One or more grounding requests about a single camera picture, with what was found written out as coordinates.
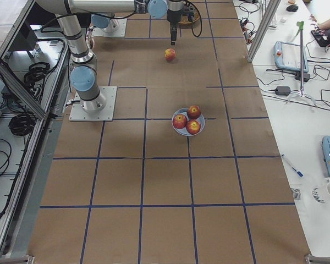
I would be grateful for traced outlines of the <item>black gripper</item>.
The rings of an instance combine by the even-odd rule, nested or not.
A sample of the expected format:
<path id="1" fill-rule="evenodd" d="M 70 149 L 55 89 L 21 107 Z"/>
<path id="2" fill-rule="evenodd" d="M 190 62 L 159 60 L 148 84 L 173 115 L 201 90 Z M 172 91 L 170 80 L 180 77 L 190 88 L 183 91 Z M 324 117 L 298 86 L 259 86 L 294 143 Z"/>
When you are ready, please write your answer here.
<path id="1" fill-rule="evenodd" d="M 167 0 L 167 21 L 170 22 L 170 44 L 175 45 L 177 41 L 177 24 L 182 19 L 183 1 Z"/>

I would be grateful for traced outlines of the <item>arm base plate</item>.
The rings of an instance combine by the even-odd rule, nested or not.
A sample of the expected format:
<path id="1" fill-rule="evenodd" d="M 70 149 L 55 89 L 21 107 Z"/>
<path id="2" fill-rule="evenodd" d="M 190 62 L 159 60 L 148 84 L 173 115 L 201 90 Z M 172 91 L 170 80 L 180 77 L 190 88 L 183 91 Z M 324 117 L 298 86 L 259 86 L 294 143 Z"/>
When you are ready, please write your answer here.
<path id="1" fill-rule="evenodd" d="M 92 36 L 122 38 L 126 33 L 127 19 L 108 19 L 99 16 L 92 17 Z"/>
<path id="2" fill-rule="evenodd" d="M 116 86 L 100 86 L 99 96 L 92 101 L 84 101 L 76 93 L 69 120 L 72 122 L 111 122 L 117 96 Z"/>

